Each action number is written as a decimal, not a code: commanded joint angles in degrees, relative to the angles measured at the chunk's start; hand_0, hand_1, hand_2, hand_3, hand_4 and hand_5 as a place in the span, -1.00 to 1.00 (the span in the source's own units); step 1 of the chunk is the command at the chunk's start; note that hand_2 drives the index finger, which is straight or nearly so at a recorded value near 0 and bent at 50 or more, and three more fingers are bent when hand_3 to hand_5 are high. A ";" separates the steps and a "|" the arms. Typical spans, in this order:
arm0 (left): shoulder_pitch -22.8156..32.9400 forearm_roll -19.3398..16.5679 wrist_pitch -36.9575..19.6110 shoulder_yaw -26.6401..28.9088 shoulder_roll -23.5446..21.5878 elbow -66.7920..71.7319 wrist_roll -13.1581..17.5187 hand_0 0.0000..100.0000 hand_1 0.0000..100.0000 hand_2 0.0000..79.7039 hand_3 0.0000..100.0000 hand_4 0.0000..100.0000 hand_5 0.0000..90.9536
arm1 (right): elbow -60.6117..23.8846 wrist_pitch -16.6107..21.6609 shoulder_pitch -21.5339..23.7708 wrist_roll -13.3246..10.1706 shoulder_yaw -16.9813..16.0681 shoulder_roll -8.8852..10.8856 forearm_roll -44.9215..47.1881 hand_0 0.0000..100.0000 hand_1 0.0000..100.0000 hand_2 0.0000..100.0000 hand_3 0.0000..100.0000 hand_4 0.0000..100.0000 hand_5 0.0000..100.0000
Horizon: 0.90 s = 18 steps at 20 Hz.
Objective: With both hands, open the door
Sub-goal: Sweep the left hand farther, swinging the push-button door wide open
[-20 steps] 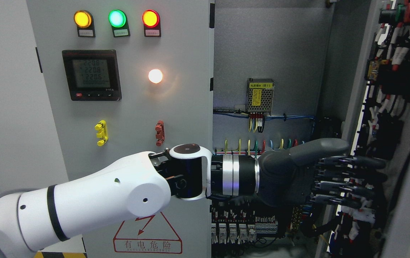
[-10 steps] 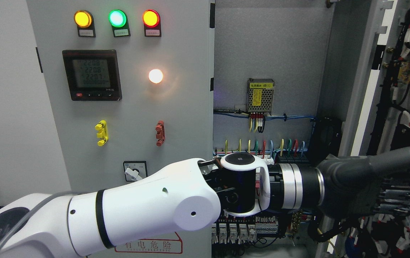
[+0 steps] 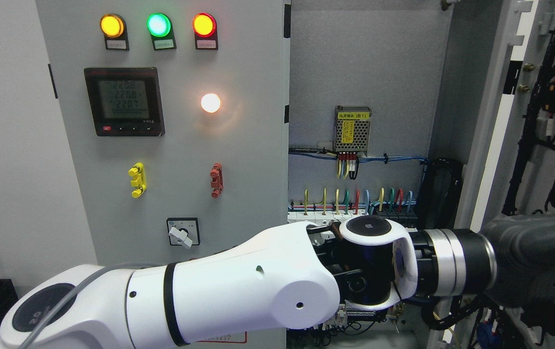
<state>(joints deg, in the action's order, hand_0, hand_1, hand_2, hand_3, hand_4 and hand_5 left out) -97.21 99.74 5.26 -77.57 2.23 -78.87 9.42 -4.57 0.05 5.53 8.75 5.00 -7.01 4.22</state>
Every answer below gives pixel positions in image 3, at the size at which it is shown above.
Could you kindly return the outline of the grey robotic right hand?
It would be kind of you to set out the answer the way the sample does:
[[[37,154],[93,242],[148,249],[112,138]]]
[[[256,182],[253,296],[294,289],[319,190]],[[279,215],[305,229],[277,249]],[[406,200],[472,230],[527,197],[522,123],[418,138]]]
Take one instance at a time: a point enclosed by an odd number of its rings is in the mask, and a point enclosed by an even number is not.
[[[503,307],[555,301],[555,214],[497,217],[481,234],[497,263],[489,299]]]

